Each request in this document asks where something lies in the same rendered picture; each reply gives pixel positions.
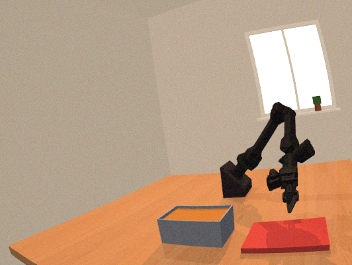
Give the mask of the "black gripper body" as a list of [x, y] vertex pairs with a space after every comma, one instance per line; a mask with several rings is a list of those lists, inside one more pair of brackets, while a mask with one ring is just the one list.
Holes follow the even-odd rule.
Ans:
[[[281, 179], [284, 176], [284, 179]], [[279, 170], [279, 180], [286, 180], [289, 178], [297, 178], [298, 179], [298, 167], [294, 164], [286, 164]], [[295, 191], [294, 195], [298, 195], [299, 191]], [[298, 195], [299, 197], [299, 195]]]

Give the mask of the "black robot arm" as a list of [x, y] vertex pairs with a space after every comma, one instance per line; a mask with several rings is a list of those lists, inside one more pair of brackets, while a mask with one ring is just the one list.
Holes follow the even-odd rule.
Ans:
[[[236, 158], [238, 164], [235, 168], [229, 170], [229, 172], [240, 180], [243, 178], [243, 174], [249, 169], [252, 171], [260, 163], [262, 157], [261, 153], [265, 148], [269, 139], [273, 135], [274, 131], [279, 124], [284, 123], [284, 137], [281, 139], [280, 150], [285, 153], [283, 157], [279, 159], [279, 163], [283, 166], [286, 164], [294, 164], [297, 166], [298, 162], [303, 163], [307, 159], [310, 159], [315, 155], [313, 146], [310, 141], [306, 139], [304, 142], [299, 144], [296, 137], [296, 113], [291, 107], [283, 105], [281, 102], [275, 102], [270, 111], [271, 116], [266, 127], [263, 129], [261, 135], [258, 137], [254, 146], [248, 148], [245, 152], [238, 154]], [[279, 172], [270, 169], [269, 175], [267, 175], [267, 187], [269, 191], [273, 191], [281, 187], [279, 180]]]

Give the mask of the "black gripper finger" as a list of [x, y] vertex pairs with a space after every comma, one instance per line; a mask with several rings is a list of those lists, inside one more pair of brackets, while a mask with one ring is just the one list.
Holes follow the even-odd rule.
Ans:
[[297, 184], [298, 184], [297, 178], [280, 180], [280, 185], [285, 189], [286, 204], [291, 203], [294, 193], [296, 191]]
[[[286, 196], [284, 196], [282, 199], [283, 199], [283, 201], [286, 201]], [[295, 206], [295, 203], [297, 201], [298, 201], [298, 195], [294, 195], [293, 198], [292, 198], [291, 203], [286, 205], [288, 213], [292, 212], [292, 210], [293, 210], [293, 208]]]

